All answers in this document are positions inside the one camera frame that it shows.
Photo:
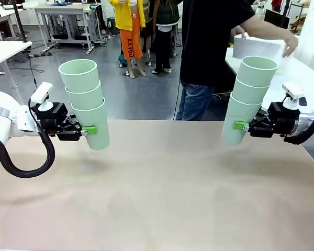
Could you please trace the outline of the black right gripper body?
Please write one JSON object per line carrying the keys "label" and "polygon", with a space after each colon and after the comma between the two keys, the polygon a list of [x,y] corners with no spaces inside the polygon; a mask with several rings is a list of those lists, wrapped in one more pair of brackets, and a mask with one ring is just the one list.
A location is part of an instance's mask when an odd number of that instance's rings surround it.
{"label": "black right gripper body", "polygon": [[290,110],[285,108],[282,102],[271,102],[267,110],[267,117],[271,128],[269,135],[290,134],[299,115],[299,109]]}

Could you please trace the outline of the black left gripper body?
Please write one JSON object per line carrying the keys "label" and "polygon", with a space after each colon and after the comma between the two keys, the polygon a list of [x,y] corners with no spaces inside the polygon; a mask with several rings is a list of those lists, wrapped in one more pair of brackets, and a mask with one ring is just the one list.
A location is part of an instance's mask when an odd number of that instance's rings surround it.
{"label": "black left gripper body", "polygon": [[39,111],[39,120],[42,130],[47,135],[71,135],[70,125],[65,121],[68,110],[64,103],[54,102],[53,107],[47,111]]}

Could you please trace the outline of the person's right hand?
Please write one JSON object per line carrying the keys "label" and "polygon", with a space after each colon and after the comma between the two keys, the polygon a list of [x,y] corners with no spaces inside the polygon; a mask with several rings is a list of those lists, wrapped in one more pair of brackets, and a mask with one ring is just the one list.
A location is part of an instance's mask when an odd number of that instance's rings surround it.
{"label": "person's right hand", "polygon": [[298,38],[296,38],[293,34],[287,37],[285,40],[285,51],[282,55],[283,58],[289,57],[298,47]]}

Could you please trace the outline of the person's left hand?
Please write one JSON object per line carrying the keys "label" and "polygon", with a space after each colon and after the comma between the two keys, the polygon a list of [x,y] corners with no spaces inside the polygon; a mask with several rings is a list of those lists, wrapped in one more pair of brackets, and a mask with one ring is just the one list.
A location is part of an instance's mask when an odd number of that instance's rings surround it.
{"label": "person's left hand", "polygon": [[244,31],[244,29],[241,26],[234,27],[231,30],[231,32],[230,32],[230,36],[231,37],[235,37],[235,36],[238,36],[238,35],[241,35],[242,38],[245,37],[245,31]]}

